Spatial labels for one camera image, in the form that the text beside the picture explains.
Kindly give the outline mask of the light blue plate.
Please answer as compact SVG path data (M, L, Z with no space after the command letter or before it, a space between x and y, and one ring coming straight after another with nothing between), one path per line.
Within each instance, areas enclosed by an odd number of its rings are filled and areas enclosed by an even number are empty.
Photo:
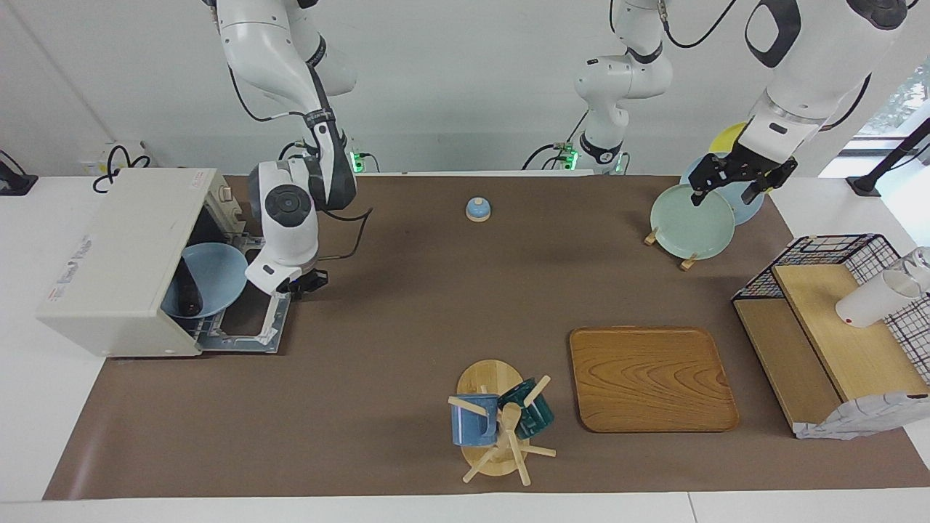
M182 257L201 295L199 314L187 315L177 306L179 282L173 279L163 298L161 309L169 317L205 318L219 314L242 294L246 287L246 256L225 243L200 243L183 249Z

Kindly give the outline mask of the dark purple eggplant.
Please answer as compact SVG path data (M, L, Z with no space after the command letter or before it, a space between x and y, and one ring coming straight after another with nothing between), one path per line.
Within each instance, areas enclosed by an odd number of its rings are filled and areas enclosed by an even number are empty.
M203 299L184 258L179 260L174 277L177 283L176 304L180 317L196 317L202 311Z

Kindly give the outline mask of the cream toaster oven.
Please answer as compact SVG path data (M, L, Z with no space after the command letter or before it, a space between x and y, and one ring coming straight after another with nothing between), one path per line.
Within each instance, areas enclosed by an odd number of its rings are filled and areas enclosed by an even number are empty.
M276 353L289 295L270 296L252 335L223 331L230 306L200 319L161 309L183 249L200 243L229 244L245 256L263 244L246 231L235 190L216 169L125 169L40 302L37 319L104 358Z

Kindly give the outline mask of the pale blue racked plate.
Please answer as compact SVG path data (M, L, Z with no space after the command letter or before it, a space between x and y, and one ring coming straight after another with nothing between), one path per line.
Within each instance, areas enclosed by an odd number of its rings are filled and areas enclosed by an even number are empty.
M701 159L704 159L705 155L698 156L698 158L695 159L694 162L691 162L691 165L689 165L684 170L683 174L680 176L679 183L684 183L684 185L690 185L689 175L694 171L695 168L697 168L698 165L700 165ZM714 153L714 155L722 156L723 153ZM764 198L764 195L762 194L757 195L756 198L753 199L753 202L750 202L748 204L746 204L742 200L742 195L745 192L745 190L748 188L748 186L750 186L750 184L751 183L748 181L747 182L733 182L733 183L728 183L728 185L725 185L724 187L715 189L713 191L713 193L717 193L717 195L720 195L721 198L724 198L725 200L727 200L728 204L731 206L731 209L734 213L735 225L737 226L740 226L743 223L748 222L750 221L750 219L754 218L756 213L760 211L761 207L764 204L765 198Z

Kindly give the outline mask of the pale green racked plate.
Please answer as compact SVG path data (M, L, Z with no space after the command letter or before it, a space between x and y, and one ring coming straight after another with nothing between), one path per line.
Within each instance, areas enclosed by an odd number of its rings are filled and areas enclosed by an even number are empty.
M710 259L733 240L735 215L727 200L710 193L699 206L688 185L665 189L651 208L649 222L660 247L679 259Z

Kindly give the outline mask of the yellow racked plate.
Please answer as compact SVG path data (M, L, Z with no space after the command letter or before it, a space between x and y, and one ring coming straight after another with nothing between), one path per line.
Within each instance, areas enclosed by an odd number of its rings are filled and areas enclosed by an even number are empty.
M714 153L714 155L717 155L719 158L723 158L727 153L732 151L738 136L740 136L747 125L747 121L742 121L728 126L727 129L718 133L716 137L711 140L711 145L708 146L708 152Z

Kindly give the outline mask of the white plastic cup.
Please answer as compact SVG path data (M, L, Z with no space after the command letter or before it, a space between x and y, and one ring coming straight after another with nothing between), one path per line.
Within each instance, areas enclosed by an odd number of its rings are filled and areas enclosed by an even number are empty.
M907 307L930 291L930 277L911 277L886 270L854 289L835 304L838 317L848 325L866 328Z

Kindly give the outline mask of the clear glass cup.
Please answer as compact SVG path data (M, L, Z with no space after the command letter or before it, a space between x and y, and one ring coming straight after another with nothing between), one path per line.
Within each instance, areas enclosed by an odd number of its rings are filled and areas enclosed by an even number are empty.
M930 293L930 247L917 247L898 262L909 292Z

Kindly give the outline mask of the wooden serving tray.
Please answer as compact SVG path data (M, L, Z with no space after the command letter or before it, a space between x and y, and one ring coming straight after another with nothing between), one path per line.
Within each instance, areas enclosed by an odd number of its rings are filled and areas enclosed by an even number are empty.
M578 419L591 433L721 433L740 423L704 328L585 327L568 341Z

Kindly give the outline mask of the wooden mug tree stand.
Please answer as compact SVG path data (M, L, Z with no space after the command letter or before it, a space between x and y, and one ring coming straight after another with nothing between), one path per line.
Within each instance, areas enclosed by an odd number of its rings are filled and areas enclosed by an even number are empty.
M497 394L500 397L515 385L522 383L526 378L511 365L501 360L480 360L470 365L461 374L456 384L458 394ZM544 376L537 378L537 387L525 400L528 406L549 385L551 378ZM498 436L497 441L487 447L459 447L462 456L469 464L469 470L462 477L463 482L469 483L479 474L488 477L502 477L506 474L518 473L522 486L528 487L532 480L526 467L526 459L530 455L555 457L556 451L545 447L535 446L532 438L520 439L516 437L516 426L520 421L521 407L515 403L498 407Z

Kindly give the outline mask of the blue ceramic mug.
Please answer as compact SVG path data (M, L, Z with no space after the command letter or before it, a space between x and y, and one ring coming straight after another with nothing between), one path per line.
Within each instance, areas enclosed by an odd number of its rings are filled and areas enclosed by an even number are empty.
M498 395L458 394L448 398L452 441L459 447L487 447L497 441Z

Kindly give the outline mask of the white patterned shelf liner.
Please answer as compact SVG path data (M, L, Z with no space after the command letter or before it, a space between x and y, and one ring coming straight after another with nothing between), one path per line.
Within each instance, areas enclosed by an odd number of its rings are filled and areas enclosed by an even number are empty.
M822 423L793 423L796 438L851 440L930 419L930 394L867 395L844 402Z

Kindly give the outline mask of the dark green ceramic mug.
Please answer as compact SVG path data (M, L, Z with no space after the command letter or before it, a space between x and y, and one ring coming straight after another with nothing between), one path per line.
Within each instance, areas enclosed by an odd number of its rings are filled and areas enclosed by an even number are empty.
M526 398L537 385L535 378L526 378L498 398L499 408L504 408L505 404L509 403L515 403L521 407L520 421L515 431L516 437L520 439L538 436L554 422L554 413L542 394L539 394L528 406L525 404Z

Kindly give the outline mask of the black table clamp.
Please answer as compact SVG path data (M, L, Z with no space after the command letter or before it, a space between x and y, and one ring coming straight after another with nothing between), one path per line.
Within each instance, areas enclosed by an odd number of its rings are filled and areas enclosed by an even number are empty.
M28 174L9 153L0 149L0 196L24 196L36 185L38 176Z

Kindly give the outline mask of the white wall socket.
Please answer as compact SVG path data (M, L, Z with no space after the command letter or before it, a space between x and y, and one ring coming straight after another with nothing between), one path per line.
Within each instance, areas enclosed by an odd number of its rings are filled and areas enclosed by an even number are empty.
M79 156L79 163L84 170L84 175L99 177L106 175L108 158L110 152L116 146L122 146L127 153L117 151L114 153L113 162L110 162L112 170L122 169L129 166L131 162L147 156L150 159L150 165L154 166L154 156L145 147L142 140L129 140L128 142L104 142L101 145L84 149Z

